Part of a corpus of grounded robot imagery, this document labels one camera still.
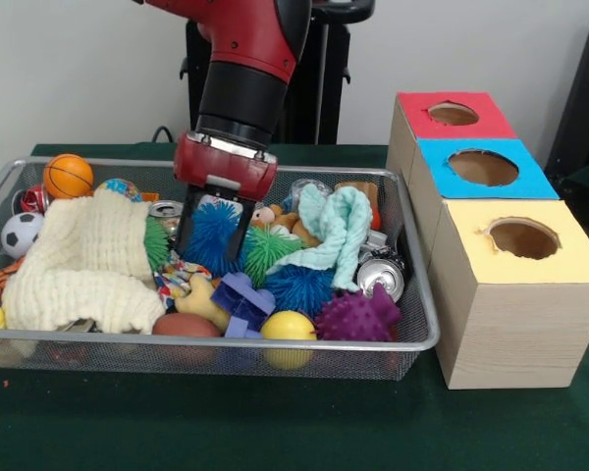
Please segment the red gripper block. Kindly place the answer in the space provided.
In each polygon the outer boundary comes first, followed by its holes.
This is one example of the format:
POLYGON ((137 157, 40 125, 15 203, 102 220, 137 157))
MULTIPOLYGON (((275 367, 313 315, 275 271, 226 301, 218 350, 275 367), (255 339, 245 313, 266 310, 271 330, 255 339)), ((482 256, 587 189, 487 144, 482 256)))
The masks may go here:
POLYGON ((208 185, 232 190, 241 200, 236 229, 227 242, 226 256, 239 258, 253 215, 253 201, 263 200, 276 177, 276 156, 241 144, 188 131, 178 141, 174 175, 187 185, 182 215, 177 226, 175 250, 183 255, 193 233, 192 214, 200 201, 200 188, 208 185))

